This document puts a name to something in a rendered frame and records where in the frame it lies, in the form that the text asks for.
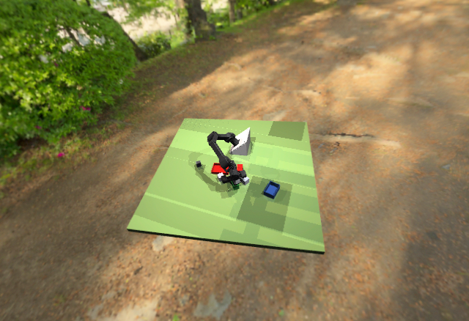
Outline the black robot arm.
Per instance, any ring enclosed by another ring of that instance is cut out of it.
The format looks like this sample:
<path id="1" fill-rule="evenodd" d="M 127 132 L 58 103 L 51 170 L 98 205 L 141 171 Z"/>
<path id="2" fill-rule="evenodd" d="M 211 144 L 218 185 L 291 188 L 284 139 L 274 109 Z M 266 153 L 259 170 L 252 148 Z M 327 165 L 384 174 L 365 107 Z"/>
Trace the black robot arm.
<path id="1" fill-rule="evenodd" d="M 226 173 L 230 173 L 230 180 L 232 181 L 233 185 L 238 185 L 242 181 L 242 177 L 239 177 L 236 163 L 233 160 L 229 159 L 227 156 L 225 156 L 216 143 L 217 140 L 224 140 L 227 143 L 231 142 L 235 147 L 239 144 L 240 141 L 239 139 L 237 140 L 235 136 L 235 134 L 230 132 L 226 134 L 217 134 L 217 132 L 213 131 L 207 137 L 207 142 L 212 147 L 215 154 L 218 156 L 221 168 Z M 228 169 L 226 169 L 227 167 Z"/>

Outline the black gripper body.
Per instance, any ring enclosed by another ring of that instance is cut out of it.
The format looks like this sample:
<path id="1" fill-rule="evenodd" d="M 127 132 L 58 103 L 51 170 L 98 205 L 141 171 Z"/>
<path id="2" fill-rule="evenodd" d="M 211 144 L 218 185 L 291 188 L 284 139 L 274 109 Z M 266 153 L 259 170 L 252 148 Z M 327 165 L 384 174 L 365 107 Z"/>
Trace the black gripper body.
<path id="1" fill-rule="evenodd" d="M 247 177 L 245 170 L 242 170 L 242 171 L 238 172 L 238 174 L 239 174 L 239 177 L 242 177 L 242 178 Z M 231 177 L 231 176 L 230 176 L 230 173 L 229 173 L 229 177 L 227 177 L 226 175 L 221 176 L 222 183 L 224 184 L 224 183 L 229 182 L 229 181 L 230 181 L 230 177 Z"/>

